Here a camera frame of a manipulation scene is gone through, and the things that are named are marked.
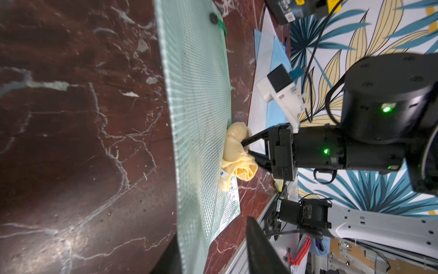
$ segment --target black panel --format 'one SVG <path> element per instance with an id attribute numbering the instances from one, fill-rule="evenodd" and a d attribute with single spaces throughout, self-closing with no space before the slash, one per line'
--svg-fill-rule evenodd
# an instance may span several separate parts
<path id="1" fill-rule="evenodd" d="M 292 84 L 292 79 L 283 65 L 279 65 L 271 73 L 269 73 L 268 79 L 271 82 L 271 85 L 274 87 L 276 93 Z"/>
<path id="2" fill-rule="evenodd" d="M 253 217 L 247 218 L 247 251 L 251 274 L 289 274 Z"/>

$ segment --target light blue paper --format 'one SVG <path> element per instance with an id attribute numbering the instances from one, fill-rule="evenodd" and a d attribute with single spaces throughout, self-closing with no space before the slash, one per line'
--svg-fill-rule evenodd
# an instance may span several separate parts
<path id="1" fill-rule="evenodd" d="M 257 61 L 258 47 L 260 45 L 261 32 L 254 30 L 254 43 L 255 43 L 255 56 Z M 273 71 L 276 67 L 283 64 L 287 72 L 292 70 L 289 58 L 285 53 L 285 47 L 280 43 L 278 37 L 274 38 L 274 46 L 272 48 L 272 59 L 271 59 L 271 69 Z M 276 101 L 272 100 L 268 103 L 268 110 L 266 113 L 266 128 L 272 127 L 274 125 L 289 123 L 286 115 L 281 110 L 280 106 Z"/>

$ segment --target blue cloth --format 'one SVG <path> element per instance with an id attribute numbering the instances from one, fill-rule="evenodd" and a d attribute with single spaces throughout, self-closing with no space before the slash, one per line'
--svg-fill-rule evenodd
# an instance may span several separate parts
<path id="1" fill-rule="evenodd" d="M 317 240 L 315 238 L 310 238 L 310 249 L 309 251 L 316 256 L 325 257 L 330 252 L 330 238 L 322 237 L 322 241 Z"/>

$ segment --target yellow towel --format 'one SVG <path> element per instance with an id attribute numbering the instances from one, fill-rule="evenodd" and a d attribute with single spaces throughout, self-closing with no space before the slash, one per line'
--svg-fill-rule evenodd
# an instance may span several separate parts
<path id="1" fill-rule="evenodd" d="M 227 192 L 230 189 L 232 175 L 240 180 L 251 180 L 257 171 L 254 157 L 248 154 L 248 149 L 243 148 L 241 142 L 251 136 L 251 131 L 242 122 L 232 124 L 226 131 L 225 146 L 219 177 L 219 187 Z"/>

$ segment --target tropical leaf wallpaper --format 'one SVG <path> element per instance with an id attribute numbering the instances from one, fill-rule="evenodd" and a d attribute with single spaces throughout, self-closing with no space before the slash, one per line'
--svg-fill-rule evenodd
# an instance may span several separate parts
<path id="1" fill-rule="evenodd" d="M 327 24 L 310 67 L 310 82 L 301 80 L 307 109 L 314 112 L 309 123 L 306 114 L 298 116 L 302 127 L 331 123 L 324 98 L 339 78 L 365 56 L 399 52 L 433 53 L 438 50 L 438 0 L 347 0 Z M 290 24 L 293 68 L 307 66 L 323 20 L 308 17 Z M 339 121 L 341 88 L 334 93 L 330 108 Z M 338 171 L 333 183 L 318 184 L 312 169 L 298 170 L 299 195 L 317 193 L 341 205 L 374 212 L 404 216 L 437 217 L 435 196 L 412 192 L 406 165 L 399 172 L 380 175 L 373 171 Z"/>

